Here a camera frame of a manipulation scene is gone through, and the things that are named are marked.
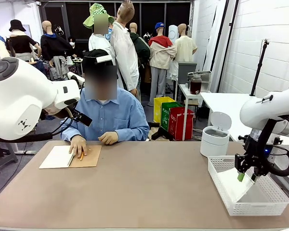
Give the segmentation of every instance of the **pencil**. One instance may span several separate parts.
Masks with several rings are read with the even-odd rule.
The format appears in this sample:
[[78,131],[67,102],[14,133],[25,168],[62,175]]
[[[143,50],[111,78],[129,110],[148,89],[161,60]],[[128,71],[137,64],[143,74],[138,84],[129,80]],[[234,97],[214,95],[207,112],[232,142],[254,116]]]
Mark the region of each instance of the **pencil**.
[[82,161],[82,159],[83,159],[83,155],[84,155],[84,152],[82,151],[82,152],[81,152],[81,158],[80,158],[80,161]]

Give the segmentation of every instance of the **shirt pocket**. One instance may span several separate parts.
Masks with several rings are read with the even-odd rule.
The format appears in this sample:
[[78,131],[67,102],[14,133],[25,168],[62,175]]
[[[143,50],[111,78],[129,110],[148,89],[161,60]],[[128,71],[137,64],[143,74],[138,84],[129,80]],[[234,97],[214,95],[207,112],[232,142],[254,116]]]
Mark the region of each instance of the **shirt pocket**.
[[129,121],[127,119],[115,118],[114,120],[114,128],[115,128],[114,130],[128,128],[128,125]]

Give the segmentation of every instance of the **trash can lid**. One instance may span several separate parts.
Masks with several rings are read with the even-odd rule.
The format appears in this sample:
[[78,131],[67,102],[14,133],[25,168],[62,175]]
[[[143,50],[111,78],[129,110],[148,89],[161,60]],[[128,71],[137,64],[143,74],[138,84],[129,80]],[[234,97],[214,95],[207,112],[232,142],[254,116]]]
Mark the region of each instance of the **trash can lid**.
[[210,118],[213,126],[219,130],[228,130],[231,128],[231,118],[223,112],[213,112]]

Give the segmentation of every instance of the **dark green jacket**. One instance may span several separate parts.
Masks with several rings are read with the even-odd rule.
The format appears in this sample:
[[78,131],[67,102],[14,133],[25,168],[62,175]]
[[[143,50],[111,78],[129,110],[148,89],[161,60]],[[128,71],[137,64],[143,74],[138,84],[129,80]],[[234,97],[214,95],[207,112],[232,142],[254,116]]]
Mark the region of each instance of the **dark green jacket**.
[[145,65],[150,58],[150,47],[138,34],[130,32],[131,40],[134,43],[135,50],[140,64]]

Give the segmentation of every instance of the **glass jar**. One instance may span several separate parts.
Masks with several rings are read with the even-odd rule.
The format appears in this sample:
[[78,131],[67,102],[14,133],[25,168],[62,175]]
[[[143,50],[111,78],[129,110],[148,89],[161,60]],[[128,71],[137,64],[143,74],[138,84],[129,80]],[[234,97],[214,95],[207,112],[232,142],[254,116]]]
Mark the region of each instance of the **glass jar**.
[[201,90],[201,77],[200,75],[195,75],[191,78],[191,88],[190,92],[193,95],[198,95]]

